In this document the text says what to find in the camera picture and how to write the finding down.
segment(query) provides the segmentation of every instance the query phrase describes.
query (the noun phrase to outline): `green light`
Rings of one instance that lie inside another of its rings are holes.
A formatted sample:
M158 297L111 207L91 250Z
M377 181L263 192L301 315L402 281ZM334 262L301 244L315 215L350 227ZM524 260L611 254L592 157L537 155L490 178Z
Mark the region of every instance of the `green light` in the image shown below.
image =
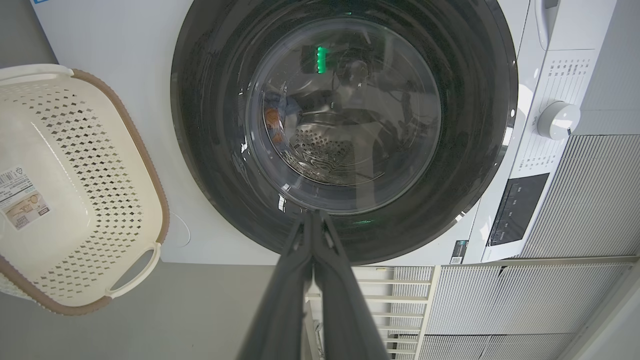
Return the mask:
M324 72L326 72L326 53L327 53L326 48L322 46L318 46L318 52L317 52L318 74L324 74Z

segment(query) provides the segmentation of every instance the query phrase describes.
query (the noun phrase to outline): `washing machine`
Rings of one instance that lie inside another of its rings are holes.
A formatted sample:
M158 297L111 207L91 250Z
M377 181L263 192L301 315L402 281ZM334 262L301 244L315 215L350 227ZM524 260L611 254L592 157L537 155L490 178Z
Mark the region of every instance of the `washing machine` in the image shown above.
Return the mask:
M615 1L49 0L171 211L163 261L271 265L303 209L354 265L520 253Z

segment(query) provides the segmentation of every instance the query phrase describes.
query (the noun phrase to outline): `gray floor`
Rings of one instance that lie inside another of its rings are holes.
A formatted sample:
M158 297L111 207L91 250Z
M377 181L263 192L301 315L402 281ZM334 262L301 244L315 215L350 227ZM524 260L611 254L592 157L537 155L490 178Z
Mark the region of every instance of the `gray floor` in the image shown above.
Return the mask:
M29 1L0 1L0 68L55 62ZM0 293L0 359L233 359L272 269L159 263L78 317Z

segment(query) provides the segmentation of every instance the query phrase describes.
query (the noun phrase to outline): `laundry basket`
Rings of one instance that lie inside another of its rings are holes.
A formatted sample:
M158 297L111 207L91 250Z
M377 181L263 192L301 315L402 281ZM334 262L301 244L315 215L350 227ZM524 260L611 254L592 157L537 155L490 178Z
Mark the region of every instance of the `laundry basket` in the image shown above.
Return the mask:
M0 291L65 315L137 286L168 228L156 171L119 98L60 65L0 69L0 213ZM146 267L114 288L146 252Z

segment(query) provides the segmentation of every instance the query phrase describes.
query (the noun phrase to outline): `sticker on washing machine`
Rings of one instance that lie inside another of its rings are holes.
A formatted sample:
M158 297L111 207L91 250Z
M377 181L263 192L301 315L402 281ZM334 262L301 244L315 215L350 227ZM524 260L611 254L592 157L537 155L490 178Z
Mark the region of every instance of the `sticker on washing machine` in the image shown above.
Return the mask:
M465 258L465 253L467 252L467 244L468 240L458 240L456 241L455 246L453 247L453 254L451 254L451 261L449 264L458 265L462 264L462 259Z
M21 230L50 210L24 169L14 167L0 172L0 211Z

